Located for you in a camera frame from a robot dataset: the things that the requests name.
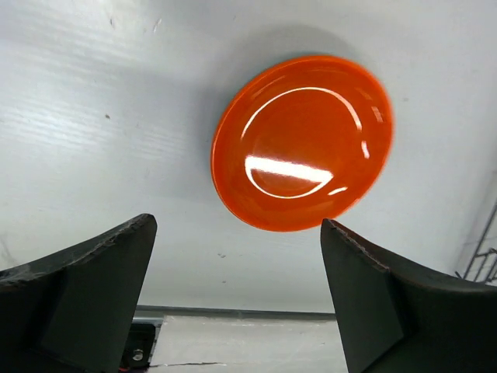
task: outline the screw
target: screw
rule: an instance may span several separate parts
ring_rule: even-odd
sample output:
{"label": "screw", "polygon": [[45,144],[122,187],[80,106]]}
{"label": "screw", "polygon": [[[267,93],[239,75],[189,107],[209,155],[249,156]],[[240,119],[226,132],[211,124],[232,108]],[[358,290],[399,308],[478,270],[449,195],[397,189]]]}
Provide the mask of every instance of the screw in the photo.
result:
{"label": "screw", "polygon": [[133,351],[133,360],[140,361],[143,359],[143,351],[142,350],[134,350]]}

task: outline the glossy orange plastic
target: glossy orange plastic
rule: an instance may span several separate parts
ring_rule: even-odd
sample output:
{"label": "glossy orange plastic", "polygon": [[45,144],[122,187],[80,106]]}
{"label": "glossy orange plastic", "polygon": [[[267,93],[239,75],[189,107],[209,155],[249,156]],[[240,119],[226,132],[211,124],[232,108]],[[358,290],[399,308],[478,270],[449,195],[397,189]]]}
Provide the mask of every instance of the glossy orange plastic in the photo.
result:
{"label": "glossy orange plastic", "polygon": [[367,192],[392,135],[387,94],[368,71],[332,56],[296,58],[258,75],[231,101],[214,135],[214,185],[254,227],[311,228]]}

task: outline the metal rack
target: metal rack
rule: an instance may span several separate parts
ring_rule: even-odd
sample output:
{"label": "metal rack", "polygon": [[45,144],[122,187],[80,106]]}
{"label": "metal rack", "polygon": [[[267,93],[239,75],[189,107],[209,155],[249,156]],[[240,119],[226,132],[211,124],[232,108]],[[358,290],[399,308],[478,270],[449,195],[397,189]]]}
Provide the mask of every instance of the metal rack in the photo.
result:
{"label": "metal rack", "polygon": [[483,284],[497,285],[497,249],[491,247],[489,249],[482,250],[483,243],[487,238],[488,231],[490,230],[490,227],[492,227],[492,223],[495,220],[496,215],[497,201],[494,204],[492,213],[485,224],[485,229],[478,240],[478,244],[476,245],[464,273],[461,275],[456,271],[456,276],[459,278]]}

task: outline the orange plate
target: orange plate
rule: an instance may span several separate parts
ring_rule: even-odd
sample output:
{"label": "orange plate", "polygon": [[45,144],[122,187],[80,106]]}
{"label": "orange plate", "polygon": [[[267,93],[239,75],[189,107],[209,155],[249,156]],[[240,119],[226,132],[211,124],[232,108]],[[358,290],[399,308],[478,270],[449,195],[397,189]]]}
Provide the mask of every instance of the orange plate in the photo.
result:
{"label": "orange plate", "polygon": [[359,65],[296,58],[247,84],[219,123],[210,158],[219,197],[254,227],[321,224],[373,185],[391,147],[391,105]]}

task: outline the white backdrop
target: white backdrop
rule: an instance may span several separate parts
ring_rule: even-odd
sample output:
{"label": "white backdrop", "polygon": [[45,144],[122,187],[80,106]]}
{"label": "white backdrop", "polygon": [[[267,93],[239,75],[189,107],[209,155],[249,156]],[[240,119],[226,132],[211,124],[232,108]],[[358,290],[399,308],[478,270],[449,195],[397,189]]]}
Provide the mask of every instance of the white backdrop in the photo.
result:
{"label": "white backdrop", "polygon": [[3,0],[0,266],[151,212],[142,305],[332,311],[318,230],[243,224],[209,170],[244,83],[327,53],[377,75],[397,120],[384,173],[339,220],[451,272],[494,168],[496,19],[493,0]]}

